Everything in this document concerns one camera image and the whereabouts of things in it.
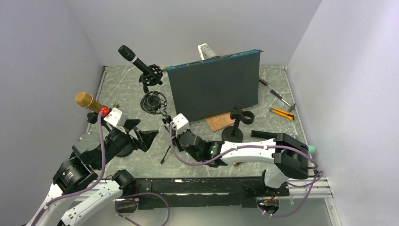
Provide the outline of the black tripod shock mount stand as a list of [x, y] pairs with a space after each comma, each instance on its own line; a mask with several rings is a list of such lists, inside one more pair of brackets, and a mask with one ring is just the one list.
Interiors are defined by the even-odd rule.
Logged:
[[169, 131], [169, 124], [172, 122], [172, 118], [166, 111], [168, 102], [164, 94], [158, 91], [150, 91], [143, 96], [140, 106], [143, 111], [149, 114], [161, 114], [164, 127]]

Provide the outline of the mint green microphone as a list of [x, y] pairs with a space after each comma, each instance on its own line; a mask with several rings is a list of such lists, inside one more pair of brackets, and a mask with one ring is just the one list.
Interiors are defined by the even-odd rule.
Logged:
[[313, 145], [308, 145], [308, 154], [313, 155], [316, 153], [316, 148]]

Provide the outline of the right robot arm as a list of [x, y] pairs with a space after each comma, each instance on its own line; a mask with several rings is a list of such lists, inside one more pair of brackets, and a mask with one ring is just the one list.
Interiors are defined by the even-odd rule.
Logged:
[[257, 142], [206, 141], [190, 130], [174, 134], [171, 144], [175, 157], [190, 166], [227, 166], [237, 162], [270, 164], [262, 172], [259, 189], [271, 195], [289, 179], [307, 179], [311, 167], [309, 147], [286, 133], [251, 132]]

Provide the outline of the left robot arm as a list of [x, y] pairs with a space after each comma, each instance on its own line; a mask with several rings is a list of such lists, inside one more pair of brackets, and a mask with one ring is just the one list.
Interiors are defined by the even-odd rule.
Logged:
[[158, 130], [142, 131], [139, 119], [129, 119], [119, 130], [109, 128], [104, 136], [84, 134], [72, 147], [72, 154], [55, 173], [49, 192], [28, 222], [29, 226], [81, 226], [111, 200], [128, 198], [137, 192], [136, 179], [125, 169], [101, 185], [105, 166], [114, 157], [126, 157], [134, 150], [148, 151]]

